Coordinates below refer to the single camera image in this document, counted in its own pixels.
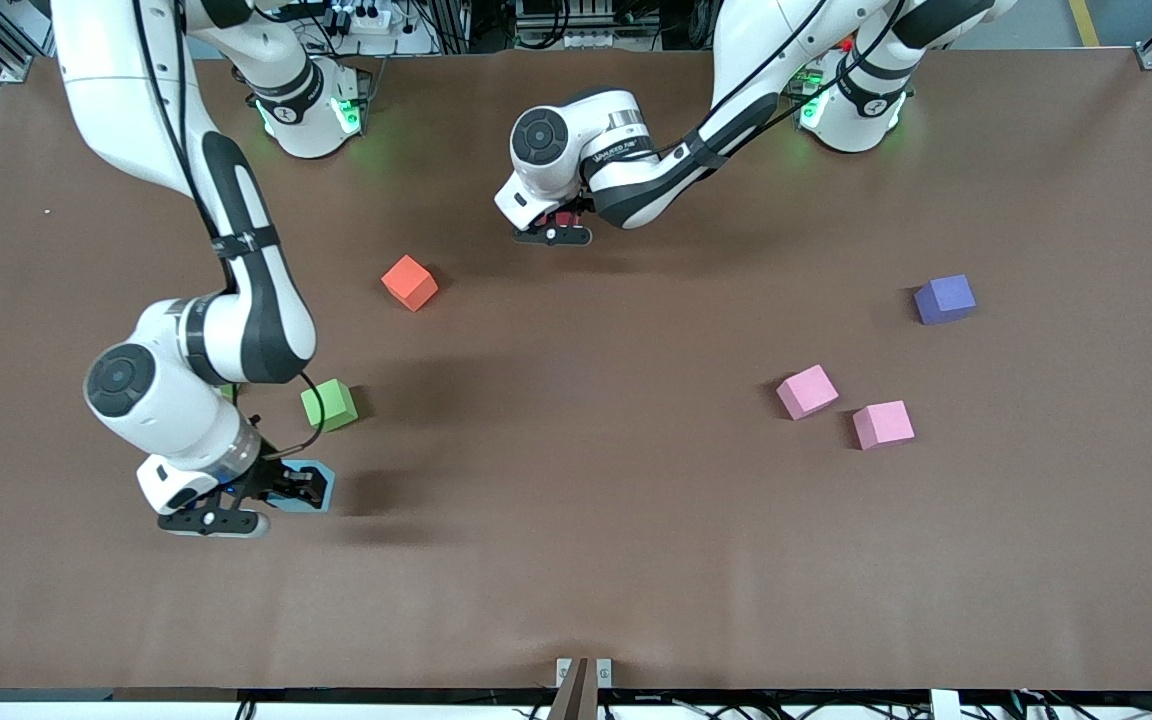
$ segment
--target cable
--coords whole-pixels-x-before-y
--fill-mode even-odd
[[[251,692],[247,692],[247,697],[238,703],[238,712],[234,712],[234,720],[252,720],[252,717],[256,717],[256,698]]]
[[[411,3],[407,3],[407,9],[408,12],[411,12]],[[434,32],[437,32],[438,37],[442,38],[444,41],[461,41],[461,38],[456,35],[452,35],[442,31],[442,29],[439,29],[439,26],[434,23],[434,18],[431,18],[430,15],[425,13],[425,8],[420,3],[416,3],[416,13],[420,15],[422,20],[425,20],[425,35],[427,35],[430,39],[431,53],[433,53],[434,50],[442,51],[442,45],[435,40]]]
[[[817,3],[813,6],[812,12],[810,12],[806,15],[806,17],[803,18],[803,23],[801,23],[799,26],[797,26],[794,32],[790,32],[790,37],[786,38],[786,40],[782,41],[782,44],[781,44],[780,47],[776,47],[776,50],[773,50],[772,54],[767,55],[767,59],[764,59],[761,61],[761,63],[758,63],[758,67],[756,67],[752,70],[750,70],[750,73],[746,74],[746,76],[743,79],[741,79],[741,82],[737,83],[737,85],[735,88],[732,88],[732,90],[728,91],[727,94],[723,94],[721,97],[721,99],[718,100],[718,103],[714,103],[714,105],[712,106],[712,108],[708,109],[708,113],[705,113],[705,118],[702,118],[700,122],[696,123],[696,128],[699,129],[700,127],[704,127],[704,124],[707,123],[711,119],[713,119],[713,116],[715,114],[718,114],[718,112],[720,109],[722,109],[723,105],[726,105],[727,103],[729,103],[732,100],[732,98],[736,96],[737,92],[740,92],[741,90],[744,90],[745,85],[749,85],[749,83],[751,81],[753,81],[755,77],[758,77],[758,73],[763,73],[763,69],[767,68],[768,65],[772,65],[772,61],[776,60],[778,56],[780,56],[781,53],[783,53],[783,51],[786,50],[786,47],[790,46],[793,44],[793,41],[797,40],[797,38],[799,38],[799,36],[803,35],[804,29],[806,29],[806,26],[809,26],[809,24],[812,24],[812,20],[814,17],[817,17],[817,15],[820,13],[820,10],[824,8],[824,6],[828,1],[829,0],[817,0]],[[904,5],[904,2],[905,2],[905,0],[900,0],[900,1],[901,1],[901,5]],[[879,37],[878,37],[879,40],[882,39],[882,36],[884,36],[884,33],[879,35]],[[758,135],[759,135],[759,131],[755,132],[755,135],[751,135],[749,138],[745,139],[745,142],[752,141],[753,137],[758,136]],[[740,150],[740,147],[742,147],[742,146],[745,145],[745,142],[741,142],[740,145],[737,145],[735,149],[732,150],[732,152],[728,152],[728,156],[735,154],[736,150]],[[619,156],[617,158],[613,158],[613,159],[607,160],[607,161],[608,162],[630,162],[630,161],[634,161],[634,160],[641,160],[643,158],[649,158],[649,156],[664,156],[664,154],[666,154],[666,152],[669,152],[673,149],[675,149],[676,146],[680,146],[680,145],[682,145],[682,138],[679,138],[677,141],[674,141],[674,142],[669,143],[669,145],[666,145],[664,147],[649,147],[646,150],[639,150],[639,151],[636,151],[636,152],[627,152],[627,154],[624,154],[624,156]]]
[[[323,35],[323,41],[325,44],[324,47],[328,50],[326,55],[332,59],[340,59],[340,55],[338,54],[338,46],[335,46],[334,41],[332,41],[332,36],[328,35],[326,28],[323,26],[321,22],[319,22],[319,17],[317,17],[317,15],[310,9],[310,0],[301,0],[301,5],[305,6],[305,14],[310,15],[310,18],[314,21],[314,25],[319,28],[319,32]]]
[[[764,132],[768,131],[770,129],[772,129],[773,127],[776,127],[778,123],[783,122],[783,120],[790,118],[791,114],[797,113],[797,111],[799,109],[803,109],[804,105],[817,99],[817,97],[819,97],[820,94],[826,94],[826,92],[829,91],[829,88],[838,85],[838,82],[841,81],[848,73],[854,70],[856,67],[859,67],[861,63],[864,63],[865,59],[869,59],[869,55],[872,54],[874,50],[878,50],[879,45],[882,45],[882,40],[886,40],[887,33],[890,32],[893,26],[895,26],[896,20],[900,18],[900,13],[904,8],[905,8],[905,0],[897,0],[896,9],[892,10],[890,17],[887,18],[887,24],[884,24],[881,31],[878,32],[878,37],[874,38],[874,40],[872,41],[872,44],[869,45],[869,47],[865,47],[864,53],[861,53],[858,58],[856,58],[854,63],[848,65],[847,69],[838,70],[838,74],[835,77],[833,77],[833,79],[831,79],[827,83],[824,83],[824,85],[819,86],[817,91],[814,91],[812,94],[809,94],[804,97],[804,99],[796,101],[796,104],[791,105],[790,108],[787,109],[785,113],[776,115],[776,118],[768,120],[767,123],[756,129],[756,131],[750,132],[750,136],[745,137],[744,141],[737,143],[736,147],[732,147],[732,152],[728,152],[728,156],[735,156],[736,151],[741,150],[741,147],[744,147],[748,142],[753,141],[755,137],[758,137]]]
[[[559,20],[560,20],[560,17],[558,15],[559,9],[562,10],[562,18],[561,18],[562,20],[562,29],[558,28],[558,23],[559,23]],[[563,36],[567,35],[567,26],[568,26],[568,24],[571,23],[571,18],[573,18],[571,0],[563,0],[563,3],[561,6],[561,8],[559,8],[558,5],[554,6],[554,26],[550,30],[550,37],[545,38],[545,40],[539,41],[539,44],[536,44],[536,45],[531,45],[531,44],[529,44],[529,41],[518,40],[518,47],[526,47],[526,50],[548,50],[550,47],[553,47],[554,45],[558,45],[558,41],[562,40]],[[516,23],[515,35],[517,35],[517,32],[518,31],[517,31],[517,23]]]
[[[180,0],[175,0],[175,6],[180,8]],[[207,209],[202,204],[202,197],[198,195],[198,187],[194,182],[194,173],[189,169],[189,154],[183,150],[182,145],[185,142],[185,128],[184,128],[184,103],[180,103],[180,128],[179,137],[172,131],[172,118],[168,115],[168,109],[166,109],[165,97],[162,97],[162,88],[159,88],[159,81],[156,76],[156,65],[154,59],[150,55],[150,41],[147,40],[145,33],[145,18],[142,17],[141,0],[132,0],[132,8],[136,12],[136,35],[138,40],[141,40],[141,60],[145,63],[145,73],[147,74],[147,83],[150,83],[150,90],[154,92],[154,101],[157,108],[159,108],[159,118],[162,120],[162,128],[168,134],[168,141],[172,142],[172,150],[177,157],[180,164],[180,172],[184,174],[184,182],[189,187],[189,195],[194,197],[194,204],[198,209],[198,215],[202,218],[202,223],[207,228],[207,237],[218,237],[219,232],[217,232],[217,223],[211,219],[211,214],[207,213]],[[177,59],[183,59],[183,38],[180,36],[179,16],[174,18],[175,26],[177,26]],[[185,71],[184,65],[179,63],[179,83],[180,83],[180,96],[184,96],[184,82]]]
[[[397,53],[397,40],[394,41],[394,53]],[[376,70],[376,78],[371,81],[371,90],[367,91],[367,103],[374,100],[376,94],[380,92],[380,81],[385,77],[385,66],[388,63],[388,58],[380,59],[380,69]]]
[[[1078,705],[1078,703],[1076,702],[1066,702],[1064,698],[1059,696],[1059,694],[1053,694],[1052,691],[1048,691],[1047,694],[1049,694],[1049,696],[1052,696],[1053,698],[1056,698],[1056,702],[1068,705],[1070,708],[1074,710],[1074,712],[1078,712],[1078,714],[1083,715],[1085,720],[1101,720],[1100,717],[1092,715],[1091,712],[1087,712],[1082,705]]]
[[[295,20],[293,17],[275,18],[274,15],[270,15],[268,13],[266,13],[265,10],[262,10],[260,8],[256,8],[256,6],[252,6],[252,10],[255,10],[257,15],[260,15],[260,17],[263,17],[265,20],[268,20],[271,23],[275,23],[275,24],[289,23],[293,20]]]
[[[317,441],[317,439],[319,439],[319,435],[323,434],[323,425],[326,424],[326,420],[328,420],[328,409],[326,409],[326,406],[323,402],[323,393],[319,392],[319,386],[316,386],[314,381],[311,381],[310,377],[308,377],[305,373],[300,373],[300,374],[302,381],[305,381],[306,386],[310,386],[310,389],[314,392],[314,400],[319,402],[319,424],[317,424],[317,427],[314,427],[314,433],[305,442],[302,442],[301,445],[294,445],[293,447],[288,447],[287,450],[271,452],[270,455],[266,455],[264,457],[265,460],[282,460],[288,455],[296,455],[297,452],[302,452],[306,447],[314,445],[314,441]]]

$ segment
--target green led light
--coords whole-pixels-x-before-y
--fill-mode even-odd
[[[820,124],[820,113],[823,113],[824,106],[826,106],[828,101],[829,94],[826,92],[826,94],[820,94],[817,99],[804,105],[803,109],[799,112],[799,126],[805,128],[818,127],[818,124]]]
[[[353,135],[362,128],[361,122],[358,122],[358,109],[353,106],[353,103],[347,103],[342,100],[333,100],[332,109],[338,114],[338,120],[340,120],[340,129]]]
[[[901,109],[901,106],[905,104],[905,98],[907,97],[909,97],[909,94],[904,94],[904,92],[902,92],[902,94],[900,96],[900,99],[896,100],[895,108],[892,108],[892,120],[890,120],[890,122],[887,123],[887,129],[892,129],[893,127],[896,127],[896,123],[900,122],[900,109]]]
[[[274,135],[274,128],[270,127],[270,114],[266,113],[265,106],[257,103],[256,109],[260,112],[262,120],[265,120],[265,132],[267,132],[268,135]]]

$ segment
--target foam cube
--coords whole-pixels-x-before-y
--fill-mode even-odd
[[[384,282],[389,294],[397,297],[397,301],[407,305],[412,313],[420,310],[420,305],[426,304],[438,291],[434,275],[412,260],[410,255],[403,255],[402,259],[380,278],[380,282]]]
[[[901,400],[862,407],[851,420],[856,424],[861,450],[905,445],[914,439],[914,424],[910,424],[905,402]]]
[[[332,378],[316,387],[319,388],[319,395],[323,396],[323,410],[326,415],[323,432],[328,433],[334,429],[342,429],[358,419],[358,410],[353,406],[353,395],[349,395],[349,387],[346,384]],[[314,392],[312,389],[302,392],[301,402],[305,406],[305,416],[310,419],[310,427],[319,427],[319,401],[314,397]]]
[[[838,391],[833,389],[833,382],[829,382],[820,365],[813,365],[796,376],[790,376],[781,382],[781,387],[776,388],[776,395],[781,396],[785,409],[790,411],[790,418],[795,420],[806,418],[838,400]]]
[[[972,313],[975,296],[967,275],[937,278],[914,294],[924,325],[954,323]]]

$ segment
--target brown table surface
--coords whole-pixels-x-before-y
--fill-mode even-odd
[[[511,242],[517,113],[631,88],[659,141],[708,55],[399,60],[364,141],[294,160],[228,65],[314,311],[310,373],[364,423],[310,452],[329,515],[161,533],[141,453],[82,400],[164,297],[220,286],[192,206],[82,145],[54,65],[0,94],[0,687],[1152,687],[1152,73],[1124,50],[938,53],[877,151],[782,126],[657,223]],[[444,290],[418,314],[379,276]],[[922,327],[910,288],[979,310]],[[773,384],[842,393],[788,420]],[[255,388],[278,445],[301,387]],[[856,450],[908,402],[918,442]]]

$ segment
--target black cable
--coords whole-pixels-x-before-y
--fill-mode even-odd
[[[761,61],[761,63],[758,63],[758,67],[753,68],[749,74],[746,74],[746,76],[740,83],[737,83],[737,85],[735,88],[732,88],[732,90],[728,91],[727,94],[723,94],[722,99],[719,99],[718,103],[714,103],[714,105],[712,106],[712,108],[708,109],[708,113],[705,113],[705,118],[702,118],[700,122],[696,123],[696,128],[699,129],[700,127],[704,127],[704,124],[707,123],[711,119],[713,119],[713,116],[720,109],[722,109],[723,105],[726,105],[727,103],[729,103],[732,100],[732,98],[736,96],[737,92],[740,92],[741,90],[744,90],[745,85],[749,85],[749,83],[751,81],[753,81],[755,77],[758,77],[758,73],[763,73],[763,69],[767,68],[768,65],[772,65],[773,61],[776,60],[778,56],[781,55],[781,53],[783,53],[783,51],[786,50],[786,47],[790,46],[793,44],[793,41],[797,40],[797,38],[799,38],[799,36],[803,35],[804,29],[806,29],[806,26],[809,26],[809,24],[812,24],[812,20],[814,17],[817,17],[817,14],[820,13],[820,9],[824,8],[824,6],[828,1],[829,0],[818,0],[817,3],[813,6],[812,12],[810,12],[806,15],[806,17],[803,18],[803,23],[801,23],[799,26],[797,26],[794,32],[790,32],[790,37],[786,38],[786,40],[782,41],[782,44],[781,44],[780,47],[776,47],[776,50],[772,51],[772,54],[767,55],[767,58],[765,58]],[[879,33],[878,40],[881,40],[884,35],[886,35],[886,33]],[[877,46],[877,45],[878,45],[877,41],[874,41],[874,46]],[[751,135],[749,138],[745,139],[745,142],[752,141],[756,135],[759,135],[759,132],[761,132],[761,131],[755,131],[755,135]],[[741,142],[741,145],[736,146],[736,149],[740,149],[740,147],[744,146],[745,142]],[[627,152],[627,154],[619,156],[617,158],[613,158],[613,159],[608,160],[608,162],[630,162],[631,160],[641,160],[643,158],[649,158],[649,156],[664,156],[664,154],[666,154],[666,152],[669,152],[673,149],[675,149],[676,146],[680,146],[680,145],[682,145],[682,138],[679,138],[677,141],[674,141],[674,142],[669,143],[669,145],[666,145],[664,147],[652,147],[652,149],[649,149],[649,150],[641,150],[641,151],[636,151],[636,152]],[[735,154],[736,149],[734,149],[732,152],[728,152],[728,156]]]
[[[1053,698],[1056,698],[1056,702],[1062,703],[1062,705],[1068,705],[1071,710],[1074,710],[1074,712],[1078,712],[1078,714],[1083,715],[1085,720],[1101,720],[1100,717],[1092,715],[1091,712],[1087,712],[1082,705],[1078,705],[1078,703],[1076,702],[1066,702],[1064,698],[1059,696],[1059,694],[1053,694],[1052,691],[1048,691],[1047,694],[1049,694],[1049,696],[1052,696]]]
[[[439,26],[434,24],[434,18],[430,17],[430,15],[425,13],[425,6],[420,5],[419,1],[417,1],[416,3],[416,12],[419,13],[422,20],[425,20],[425,32],[430,35],[431,40],[433,40],[434,32],[437,32],[438,37],[442,38],[444,41],[463,40],[463,38],[458,38],[456,37],[456,35],[453,35],[452,32],[445,32],[442,29],[439,29]]]
[[[869,55],[872,54],[874,50],[878,50],[879,45],[882,45],[884,38],[886,38],[887,33],[890,32],[893,26],[895,26],[896,20],[900,18],[900,13],[904,8],[905,8],[905,0],[897,0],[896,9],[892,10],[890,17],[887,18],[887,24],[884,24],[881,31],[878,32],[878,37],[874,38],[874,40],[872,41],[872,44],[869,45],[869,47],[865,47],[864,53],[861,53],[858,58],[856,58],[856,61],[854,61],[854,63],[848,65],[846,69],[841,68],[838,69],[838,74],[835,77],[833,77],[833,79],[831,79],[827,83],[824,83],[824,85],[819,86],[817,91],[814,91],[812,94],[805,96],[803,97],[803,99],[796,101],[796,104],[791,105],[790,108],[787,109],[785,113],[768,120],[768,122],[765,123],[764,127],[760,127],[756,129],[756,131],[750,132],[749,137],[745,137],[745,139],[742,141],[738,145],[736,145],[736,147],[732,147],[732,151],[728,152],[728,156],[735,156],[737,150],[744,147],[745,144],[749,143],[750,141],[753,141],[755,137],[758,137],[764,132],[768,131],[770,129],[772,129],[773,127],[776,127],[778,123],[783,122],[783,120],[790,118],[791,114],[797,113],[797,111],[799,109],[803,109],[804,105],[817,99],[817,97],[820,97],[820,94],[826,94],[826,92],[829,91],[829,88],[838,85],[838,82],[841,81],[848,73],[854,70],[856,67],[859,67],[861,63],[864,63],[864,61],[869,59]]]
[[[234,712],[234,720],[252,720],[252,717],[256,717],[256,698],[250,692],[245,695],[247,697],[238,703],[238,712]]]
[[[335,46],[334,41],[332,41],[332,36],[328,35],[328,31],[326,31],[326,28],[323,26],[323,23],[319,22],[319,17],[317,17],[314,10],[310,9],[310,0],[301,0],[301,5],[305,6],[305,14],[310,15],[310,18],[314,21],[314,25],[319,28],[319,33],[323,35],[323,41],[325,44],[324,47],[328,50],[328,53],[326,53],[326,55],[328,55],[332,59],[339,60],[340,55],[338,54],[338,46]]]
[[[202,218],[202,223],[207,228],[207,237],[218,237],[219,232],[217,232],[217,223],[212,222],[211,214],[207,213],[206,206],[202,204],[202,197],[198,195],[198,187],[194,182],[194,173],[189,169],[189,156],[183,150],[182,143],[185,141],[185,129],[184,124],[180,124],[179,131],[180,136],[172,131],[172,118],[168,115],[168,108],[166,105],[165,97],[162,97],[162,88],[159,88],[159,81],[156,76],[156,65],[154,59],[150,55],[150,41],[147,40],[145,33],[145,18],[142,17],[141,0],[132,0],[134,14],[136,14],[136,35],[138,40],[141,40],[141,60],[145,63],[145,70],[150,74],[147,83],[150,83],[150,90],[154,92],[156,105],[159,106],[159,118],[162,120],[164,131],[168,134],[168,141],[172,142],[172,150],[177,157],[180,164],[180,172],[184,174],[184,182],[189,185],[189,195],[194,197],[194,204],[198,209],[198,215]],[[179,47],[183,47],[183,38],[180,37],[180,28],[177,26],[177,43]],[[177,56],[182,56],[183,51],[177,51]],[[182,96],[184,94],[184,66],[180,65],[179,69],[179,82],[180,88],[182,88]],[[184,103],[180,104],[180,116],[184,116]]]
[[[799,715],[799,720],[808,720],[808,718],[811,717],[811,715],[813,715],[817,710],[820,710],[821,707],[827,706],[827,705],[833,705],[833,703],[835,703],[835,702],[833,702],[833,700],[831,700],[831,702],[823,702],[823,703],[820,703],[820,705],[817,705],[817,706],[814,706],[812,708],[809,708],[809,711],[804,712],[803,715]]]
[[[714,712],[714,717],[722,717],[723,712],[728,712],[728,711],[732,711],[732,710],[735,710],[736,712],[740,712],[740,715],[744,717],[745,720],[755,720],[755,718],[751,717],[749,714],[749,712],[745,712],[745,708],[741,707],[740,705],[728,705],[727,707],[723,707],[722,710],[719,710],[718,712]]]
[[[289,22],[293,22],[294,20],[297,20],[297,18],[291,17],[291,15],[288,15],[288,17],[285,17],[285,18],[275,18],[274,15],[270,15],[268,13],[266,13],[265,10],[262,10],[260,8],[256,8],[256,6],[253,6],[252,10],[256,10],[257,15],[260,15],[260,17],[263,17],[265,20],[268,20],[271,23],[283,24],[283,23],[289,23]]]
[[[562,10],[561,29],[559,29],[558,26],[559,10]],[[567,35],[567,28],[568,24],[571,23],[571,18],[573,18],[571,0],[563,0],[563,3],[561,6],[554,6],[554,26],[550,30],[550,37],[545,38],[545,40],[539,41],[539,44],[536,45],[526,44],[526,41],[520,40],[518,47],[526,47],[526,50],[548,50],[550,47],[558,45],[558,41],[562,40],[563,36]]]
[[[314,392],[314,400],[319,402],[319,424],[317,424],[317,427],[314,427],[314,433],[305,442],[285,448],[285,450],[271,452],[270,455],[265,456],[265,460],[282,460],[288,455],[297,454],[297,452],[302,452],[306,447],[314,445],[317,439],[319,439],[319,435],[323,434],[323,425],[325,425],[326,420],[328,420],[328,409],[326,409],[326,406],[323,402],[323,393],[319,392],[319,386],[316,386],[314,381],[311,381],[310,377],[308,377],[305,373],[302,372],[300,374],[302,381],[305,381],[306,386],[310,386],[310,389]]]

